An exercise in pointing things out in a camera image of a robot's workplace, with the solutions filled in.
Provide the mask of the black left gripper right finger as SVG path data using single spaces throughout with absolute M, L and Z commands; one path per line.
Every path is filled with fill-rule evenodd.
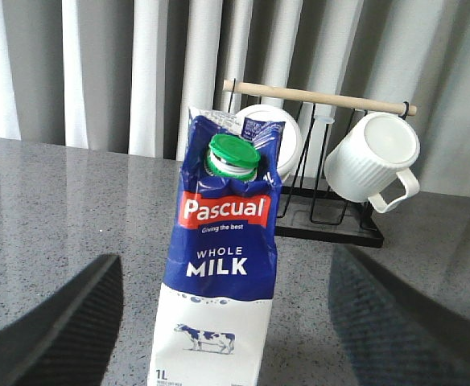
M 361 250 L 335 248 L 328 308 L 358 384 L 470 385 L 470 320 Z

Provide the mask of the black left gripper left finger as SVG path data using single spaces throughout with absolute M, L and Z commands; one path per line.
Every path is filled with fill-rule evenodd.
M 97 257 L 0 330 L 0 385 L 99 385 L 123 314 L 120 256 Z

